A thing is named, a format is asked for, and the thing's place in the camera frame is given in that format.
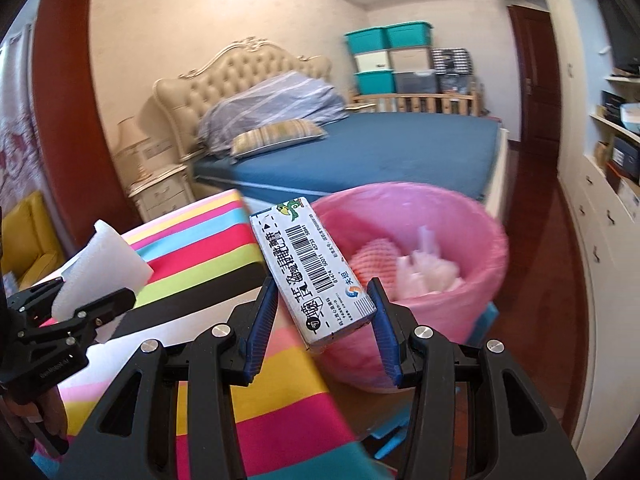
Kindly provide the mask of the left hand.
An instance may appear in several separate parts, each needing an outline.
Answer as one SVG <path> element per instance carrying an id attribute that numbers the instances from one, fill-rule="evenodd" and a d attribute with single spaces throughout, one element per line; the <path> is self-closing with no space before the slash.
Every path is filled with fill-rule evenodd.
<path id="1" fill-rule="evenodd" d="M 21 439 L 32 436 L 25 422 L 43 422 L 49 434 L 67 437 L 67 415 L 58 387 L 38 396 L 35 403 L 18 404 L 7 393 L 1 397 L 1 415 Z"/>

